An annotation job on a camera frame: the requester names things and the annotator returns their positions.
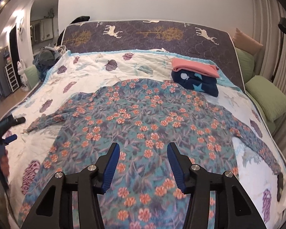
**green pillow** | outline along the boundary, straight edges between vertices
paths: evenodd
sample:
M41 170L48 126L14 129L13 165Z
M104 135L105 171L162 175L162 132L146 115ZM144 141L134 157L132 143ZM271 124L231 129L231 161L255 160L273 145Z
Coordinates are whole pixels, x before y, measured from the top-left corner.
M252 78L254 69L254 57L250 53L247 53L236 47L235 50L239 59L239 65L242 71L244 83L247 83Z
M286 95L262 76L255 76L245 84L246 90L262 107L267 119L274 122L286 112Z
M24 70L25 75L27 76L30 89L33 89L36 84L39 82L38 70L35 65L32 65Z

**doorway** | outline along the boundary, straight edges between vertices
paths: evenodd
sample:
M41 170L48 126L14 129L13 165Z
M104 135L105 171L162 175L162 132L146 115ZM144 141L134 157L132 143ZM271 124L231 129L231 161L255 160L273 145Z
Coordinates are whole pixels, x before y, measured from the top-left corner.
M21 86L21 78L18 74L17 62L20 61L19 53L18 53L18 45L17 45L17 30L16 26L14 26L9 35L10 38L10 49L11 49L11 60L13 62L13 67L16 75L16 79L19 83L19 87Z

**bed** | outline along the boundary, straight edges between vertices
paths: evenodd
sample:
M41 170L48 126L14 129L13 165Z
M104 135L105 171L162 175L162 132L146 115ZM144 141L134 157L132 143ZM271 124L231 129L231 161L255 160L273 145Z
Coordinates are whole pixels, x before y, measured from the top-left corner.
M277 175L286 175L286 162L242 92L227 33L168 21L87 22L68 26L63 44L69 51L44 83L10 111L27 119L7 133L18 135L8 150L19 225L55 172L79 172L118 142L112 186L99 197L105 227L182 228L189 196L169 167L171 141L208 171L232 171L266 227L281 225ZM219 96L174 83L175 57L217 65ZM79 228L76 193L73 199ZM214 209L212 193L209 228Z

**folded pink cloth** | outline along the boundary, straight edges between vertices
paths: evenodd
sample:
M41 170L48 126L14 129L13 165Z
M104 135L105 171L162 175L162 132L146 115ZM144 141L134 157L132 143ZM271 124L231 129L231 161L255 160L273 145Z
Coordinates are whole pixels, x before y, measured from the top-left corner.
M204 76L219 78L219 74L217 72L219 68L215 65L203 64L196 61L173 58L172 66L173 66L173 71L175 72L180 71L181 69L185 69L188 71L196 72Z

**beige pillow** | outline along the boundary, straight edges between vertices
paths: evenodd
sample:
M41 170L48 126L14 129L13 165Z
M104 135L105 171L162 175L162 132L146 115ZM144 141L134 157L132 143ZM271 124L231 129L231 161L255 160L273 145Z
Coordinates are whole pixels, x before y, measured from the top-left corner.
M232 41L235 47L246 51L251 55L256 54L263 47L262 44L258 43L250 36L244 34L238 28L236 29L236 33L234 34Z

